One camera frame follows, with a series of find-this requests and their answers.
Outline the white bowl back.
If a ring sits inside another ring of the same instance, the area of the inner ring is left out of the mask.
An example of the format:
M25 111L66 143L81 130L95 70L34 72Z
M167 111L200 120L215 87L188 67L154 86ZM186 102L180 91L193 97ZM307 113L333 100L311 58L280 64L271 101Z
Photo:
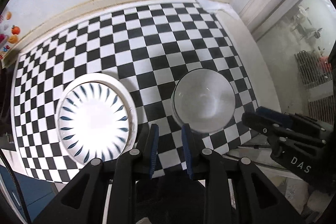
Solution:
M176 84L171 95L173 118L199 134L217 133L228 125L235 111L235 93L219 72L194 69Z

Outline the blue kitchen cabinet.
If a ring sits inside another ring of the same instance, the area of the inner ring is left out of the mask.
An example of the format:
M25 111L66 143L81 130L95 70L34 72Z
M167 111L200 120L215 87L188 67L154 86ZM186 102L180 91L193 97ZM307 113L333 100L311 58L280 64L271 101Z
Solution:
M50 201L58 194L58 190L56 189L54 183L31 178L16 172L14 174L19 182L21 191L23 193L30 219L33 221L50 203ZM13 200L13 203L15 204L21 215L25 217L21 206L22 203L19 199L13 179L11 178L10 173L4 166L1 166L1 176L5 187L9 192L9 195Z

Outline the black white checkered mat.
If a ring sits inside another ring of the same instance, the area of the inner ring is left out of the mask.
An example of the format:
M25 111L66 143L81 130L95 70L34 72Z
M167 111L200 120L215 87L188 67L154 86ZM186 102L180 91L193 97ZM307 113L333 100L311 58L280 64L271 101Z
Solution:
M117 8L74 23L19 56L11 99L17 155L14 167L26 176L68 182L80 166L59 144L54 114L62 91L75 78L105 73L130 92L139 130L159 126L155 176L185 167L181 129L170 97L178 80L193 69L219 72L232 85L236 108L222 131L203 143L226 153L256 133L242 114L257 108L246 70L216 16L195 1L155 1Z

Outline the white cloth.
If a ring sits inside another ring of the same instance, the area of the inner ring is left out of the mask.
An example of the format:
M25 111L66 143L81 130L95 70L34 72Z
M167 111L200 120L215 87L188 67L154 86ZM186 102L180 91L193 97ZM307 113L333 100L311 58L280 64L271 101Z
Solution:
M223 4L220 2L210 0L196 0L203 10L209 14L216 14L218 11L223 10Z

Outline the colourful wall stickers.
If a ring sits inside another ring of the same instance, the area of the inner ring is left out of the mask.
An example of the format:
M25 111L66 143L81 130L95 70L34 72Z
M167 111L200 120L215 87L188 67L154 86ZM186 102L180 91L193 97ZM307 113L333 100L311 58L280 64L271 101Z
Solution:
M5 8L1 13L1 61L8 55L13 46L20 40L21 29L13 23L13 14Z

